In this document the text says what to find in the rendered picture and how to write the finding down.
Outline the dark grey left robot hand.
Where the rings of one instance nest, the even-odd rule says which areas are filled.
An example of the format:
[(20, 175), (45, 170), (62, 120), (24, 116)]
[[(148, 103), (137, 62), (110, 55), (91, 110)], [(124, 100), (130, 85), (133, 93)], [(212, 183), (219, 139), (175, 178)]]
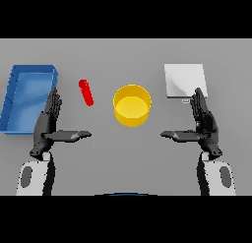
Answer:
[(49, 152), (55, 142), (76, 143), (92, 135), (89, 131), (56, 130), (61, 104), (62, 99), (57, 89), (52, 88), (33, 129), (33, 147), (30, 156), (37, 160), (42, 160), (42, 155)]

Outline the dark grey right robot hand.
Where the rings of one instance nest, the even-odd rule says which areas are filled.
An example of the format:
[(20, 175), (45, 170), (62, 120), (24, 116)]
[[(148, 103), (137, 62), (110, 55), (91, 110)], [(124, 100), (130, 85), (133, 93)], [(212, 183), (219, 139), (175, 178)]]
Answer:
[(197, 143), (203, 152), (209, 154), (210, 160), (222, 156), (219, 147), (219, 128), (214, 114), (209, 110), (203, 92), (200, 88), (190, 99), (196, 128), (187, 131), (163, 131), (160, 135), (176, 143)]

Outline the pale square metallic scale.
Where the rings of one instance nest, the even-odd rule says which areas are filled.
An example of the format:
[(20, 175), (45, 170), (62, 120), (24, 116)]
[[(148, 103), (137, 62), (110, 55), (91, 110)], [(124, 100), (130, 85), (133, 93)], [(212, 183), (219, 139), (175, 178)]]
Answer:
[(190, 98), (196, 88), (208, 97), (207, 82), (202, 64), (165, 64), (164, 77), (168, 98)]

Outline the red beaker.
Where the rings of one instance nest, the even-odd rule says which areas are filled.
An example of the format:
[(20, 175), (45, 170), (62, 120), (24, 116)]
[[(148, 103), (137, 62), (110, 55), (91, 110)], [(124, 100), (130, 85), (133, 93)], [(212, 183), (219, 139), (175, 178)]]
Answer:
[(79, 88), (87, 106), (94, 104), (93, 94), (89, 82), (87, 80), (79, 80)]

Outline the yellow bowl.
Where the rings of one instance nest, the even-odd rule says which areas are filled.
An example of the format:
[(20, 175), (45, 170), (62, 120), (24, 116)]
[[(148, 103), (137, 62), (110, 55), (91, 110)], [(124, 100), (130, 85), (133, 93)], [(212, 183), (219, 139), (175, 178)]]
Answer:
[(152, 107), (149, 92), (139, 85), (127, 85), (117, 90), (113, 100), (114, 116), (126, 127), (138, 127), (144, 124)]

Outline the blue tray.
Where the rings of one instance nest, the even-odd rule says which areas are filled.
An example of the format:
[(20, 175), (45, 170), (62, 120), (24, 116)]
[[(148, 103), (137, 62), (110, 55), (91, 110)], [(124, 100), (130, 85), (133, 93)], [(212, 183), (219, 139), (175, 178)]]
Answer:
[(0, 112), (0, 133), (32, 135), (52, 88), (57, 87), (54, 65), (13, 65)]

